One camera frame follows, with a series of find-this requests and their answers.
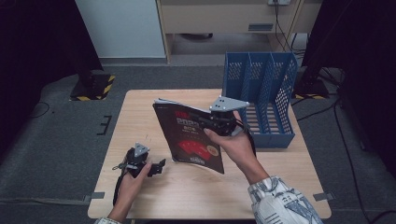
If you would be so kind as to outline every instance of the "white wall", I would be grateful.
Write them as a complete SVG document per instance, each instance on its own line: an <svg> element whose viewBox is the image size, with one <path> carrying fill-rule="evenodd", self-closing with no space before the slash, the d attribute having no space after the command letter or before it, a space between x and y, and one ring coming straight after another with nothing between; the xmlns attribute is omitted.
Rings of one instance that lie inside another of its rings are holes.
<svg viewBox="0 0 396 224"><path fill-rule="evenodd" d="M155 0L76 0L99 58L165 58Z"/></svg>

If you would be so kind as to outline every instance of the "light wood tabletop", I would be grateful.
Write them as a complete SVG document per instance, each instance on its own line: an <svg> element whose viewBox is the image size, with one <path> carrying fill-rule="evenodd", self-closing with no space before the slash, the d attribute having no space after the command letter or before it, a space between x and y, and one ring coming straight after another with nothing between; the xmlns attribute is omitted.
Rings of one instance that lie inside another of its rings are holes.
<svg viewBox="0 0 396 224"><path fill-rule="evenodd" d="M163 173L147 177L128 214L132 219L253 219L248 182L242 172L222 152L225 174L208 168L174 162L152 104L163 98L202 109L220 95L221 90L136 90L128 91L122 105L95 192L103 199L92 199L88 215L106 217L113 205L113 194L126 152L139 142L150 148L148 161L166 159ZM270 175L280 176L313 204L321 218L332 212L327 201L316 201L322 193L315 167L292 109L290 122L295 136L288 148L257 152L257 158Z"/></svg>

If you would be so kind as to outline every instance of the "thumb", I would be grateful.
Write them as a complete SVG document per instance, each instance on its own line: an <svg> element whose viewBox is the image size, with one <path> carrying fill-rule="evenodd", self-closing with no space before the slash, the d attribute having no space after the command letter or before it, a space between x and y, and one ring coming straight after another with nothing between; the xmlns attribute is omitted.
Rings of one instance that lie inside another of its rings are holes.
<svg viewBox="0 0 396 224"><path fill-rule="evenodd" d="M206 135L209 137L209 139L212 142L219 144L221 138L217 133L215 133L212 130L207 129L207 128L204 129L204 132L206 133Z"/></svg>
<svg viewBox="0 0 396 224"><path fill-rule="evenodd" d="M152 164L151 161L146 163L146 165L143 167L143 169L140 171L140 174L136 178L144 179L149 174L149 170L151 169L151 164Z"/></svg>

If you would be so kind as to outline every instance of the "patterned sleeve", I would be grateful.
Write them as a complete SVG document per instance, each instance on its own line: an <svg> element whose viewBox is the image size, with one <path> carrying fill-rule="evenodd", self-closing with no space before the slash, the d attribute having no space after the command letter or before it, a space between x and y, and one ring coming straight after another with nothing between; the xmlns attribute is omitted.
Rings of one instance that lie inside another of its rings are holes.
<svg viewBox="0 0 396 224"><path fill-rule="evenodd" d="M257 223L322 224L318 213L297 189L277 176L268 177L247 189Z"/></svg>
<svg viewBox="0 0 396 224"><path fill-rule="evenodd" d="M101 217L97 219L94 224L122 224L122 223L119 223L118 221L112 220L108 217Z"/></svg>

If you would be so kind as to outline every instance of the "black book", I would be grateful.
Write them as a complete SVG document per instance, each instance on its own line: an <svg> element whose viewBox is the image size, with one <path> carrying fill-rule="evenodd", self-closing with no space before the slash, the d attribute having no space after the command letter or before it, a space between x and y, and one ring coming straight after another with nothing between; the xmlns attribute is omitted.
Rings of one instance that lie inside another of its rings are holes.
<svg viewBox="0 0 396 224"><path fill-rule="evenodd" d="M194 118L210 119L210 111L158 99L153 104L174 161L202 165L224 174L220 146L210 141Z"/></svg>

